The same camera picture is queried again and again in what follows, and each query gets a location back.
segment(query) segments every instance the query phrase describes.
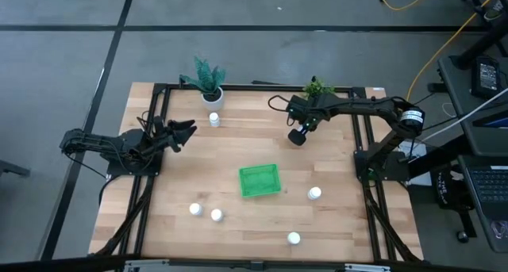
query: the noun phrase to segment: green basket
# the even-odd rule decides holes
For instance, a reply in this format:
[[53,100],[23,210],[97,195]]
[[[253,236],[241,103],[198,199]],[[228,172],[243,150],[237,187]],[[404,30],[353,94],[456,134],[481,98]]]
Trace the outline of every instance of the green basket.
[[277,165],[262,165],[240,169],[242,197],[257,197],[280,192]]

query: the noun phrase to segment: green plant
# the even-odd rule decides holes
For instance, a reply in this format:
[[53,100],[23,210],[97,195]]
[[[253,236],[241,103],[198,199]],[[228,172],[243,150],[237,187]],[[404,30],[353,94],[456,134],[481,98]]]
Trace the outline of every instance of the green plant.
[[303,88],[305,98],[314,98],[319,94],[333,94],[335,90],[331,86],[325,85],[323,80],[312,77],[312,81]]
[[205,59],[200,60],[196,56],[194,57],[194,64],[196,65],[198,79],[195,80],[185,75],[180,75],[180,79],[196,86],[205,96],[217,95],[219,86],[225,79],[225,70],[219,69],[219,67],[216,66],[213,71],[210,71],[208,62]]

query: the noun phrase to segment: wooden tabletop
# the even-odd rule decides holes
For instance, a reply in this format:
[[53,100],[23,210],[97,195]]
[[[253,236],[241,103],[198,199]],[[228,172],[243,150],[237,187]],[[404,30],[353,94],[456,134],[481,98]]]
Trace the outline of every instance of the wooden tabletop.
[[[153,85],[133,83],[120,132],[139,126],[136,117],[148,109]],[[368,96],[385,95],[380,88],[366,90]],[[287,139],[291,130],[286,125],[287,114],[267,106],[275,94],[290,98],[293,93],[226,91],[225,106],[219,112],[221,127],[212,128],[198,91],[171,91],[167,118],[195,119],[198,130],[180,153],[166,150],[164,154],[152,193],[143,256],[372,261],[364,197],[352,161],[351,117],[321,122],[316,132],[307,134],[306,143],[297,147]],[[273,105],[286,106],[281,101]],[[379,118],[372,118],[372,125],[376,140],[390,131]],[[281,192],[243,198],[238,170],[272,163],[279,167]],[[104,246],[124,220],[132,184],[133,178],[125,176],[106,188],[90,252]],[[408,193],[396,182],[383,184],[394,229],[421,257]],[[322,189],[322,196],[310,201],[307,192],[314,186]],[[194,202],[204,207],[202,216],[189,213]],[[222,222],[211,220],[212,209],[224,212]],[[134,224],[129,251],[136,230]],[[386,255],[382,229],[378,231]],[[287,243],[289,232],[300,234],[299,245]]]

